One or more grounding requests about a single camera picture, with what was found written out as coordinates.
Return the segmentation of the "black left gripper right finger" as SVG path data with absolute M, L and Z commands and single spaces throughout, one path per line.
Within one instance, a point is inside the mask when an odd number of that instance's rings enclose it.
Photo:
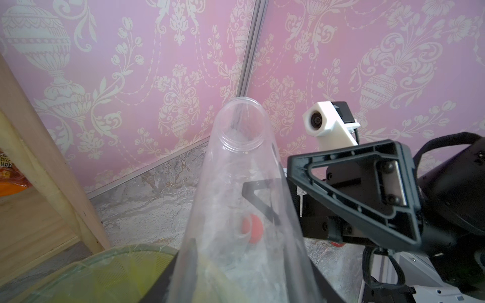
M 326 303 L 345 303 L 340 295 L 332 288 L 327 279 L 322 275 L 314 262 L 310 261 L 311 268 L 318 290 L 322 295 L 323 302 Z

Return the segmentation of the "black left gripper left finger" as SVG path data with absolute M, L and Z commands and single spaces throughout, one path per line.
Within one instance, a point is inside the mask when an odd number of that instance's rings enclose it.
M 176 261 L 179 253 L 176 253 L 167 268 L 161 273 L 154 285 L 140 300 L 140 303 L 166 303 L 169 293 L 169 287 L 173 277 Z

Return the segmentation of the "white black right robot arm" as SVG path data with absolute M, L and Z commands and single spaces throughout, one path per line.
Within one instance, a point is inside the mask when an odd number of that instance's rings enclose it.
M 306 237 L 364 247 L 363 302 L 444 302 L 445 289 L 410 286 L 393 257 L 427 256 L 455 287 L 451 302 L 484 299 L 484 138 L 457 133 L 415 155 L 398 141 L 293 155 L 284 185 Z

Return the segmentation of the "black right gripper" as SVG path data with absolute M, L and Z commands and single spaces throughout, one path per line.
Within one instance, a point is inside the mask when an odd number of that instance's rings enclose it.
M 384 140 L 293 155 L 288 179 L 306 192 L 303 235 L 389 250 L 419 250 L 421 209 L 410 148 Z M 281 179 L 242 184 L 242 197 L 281 225 Z

